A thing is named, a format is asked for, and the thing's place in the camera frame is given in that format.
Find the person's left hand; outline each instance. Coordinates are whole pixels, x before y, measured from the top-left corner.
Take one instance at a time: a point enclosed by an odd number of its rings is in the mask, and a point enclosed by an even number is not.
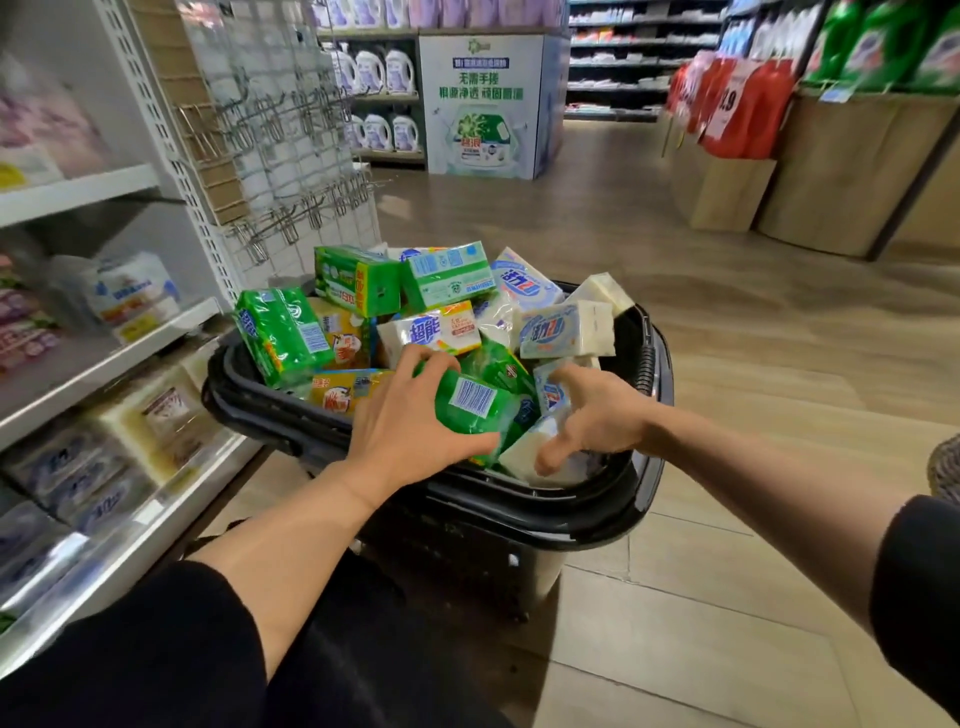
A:
[[[423,371],[414,377],[421,361],[426,362]],[[357,482],[355,489],[374,507],[404,485],[499,445],[499,433],[463,435],[438,422],[434,399],[447,369],[459,372],[460,362],[448,353],[408,344],[396,372],[357,403],[347,463],[366,474],[358,480],[372,481]]]

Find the hand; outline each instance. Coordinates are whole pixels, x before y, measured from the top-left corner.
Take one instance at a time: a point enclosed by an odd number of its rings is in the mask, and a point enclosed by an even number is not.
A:
[[[423,371],[414,377],[421,361],[426,361]],[[374,506],[404,485],[473,455],[493,452],[500,444],[499,433],[462,435],[437,421],[434,399],[447,369],[459,372],[460,362],[448,353],[408,344],[396,372],[357,404],[347,463],[362,466],[372,476],[375,492],[364,497],[375,499]]]
[[[555,473],[567,457],[582,449],[620,452],[653,446],[656,422],[669,409],[665,404],[640,394],[613,372],[576,364],[564,364],[549,379],[569,394],[573,413],[557,436],[540,448],[537,473]]]

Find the advertising poster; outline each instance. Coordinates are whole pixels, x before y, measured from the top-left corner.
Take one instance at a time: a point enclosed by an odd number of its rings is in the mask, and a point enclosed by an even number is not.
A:
[[[543,40],[540,81],[540,120],[537,128],[537,163],[534,177],[546,172],[564,138],[566,82],[570,75],[570,40],[547,36]]]
[[[543,36],[421,36],[428,170],[534,178]]]

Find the green detergent bottle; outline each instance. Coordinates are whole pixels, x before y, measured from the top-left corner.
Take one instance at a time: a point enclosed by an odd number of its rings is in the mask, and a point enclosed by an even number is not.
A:
[[[902,81],[923,52],[926,5],[888,0],[867,13],[840,81],[857,90],[882,90]]]
[[[813,45],[804,81],[811,84],[836,81],[859,37],[862,24],[863,6],[859,0],[840,0],[830,8]]]
[[[960,5],[947,13],[910,87],[925,93],[960,91]]]

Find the wooden floor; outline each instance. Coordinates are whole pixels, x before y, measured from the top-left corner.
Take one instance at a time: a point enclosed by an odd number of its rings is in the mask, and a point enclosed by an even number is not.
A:
[[[679,406],[922,491],[930,450],[960,428],[960,276],[690,231],[651,126],[565,128],[536,182],[377,171],[383,237],[510,246],[554,279],[609,271],[663,331]],[[223,521],[268,505],[295,471],[274,456]],[[674,469],[629,538],[570,557],[529,624],[464,614],[430,616],[522,728],[952,725]]]

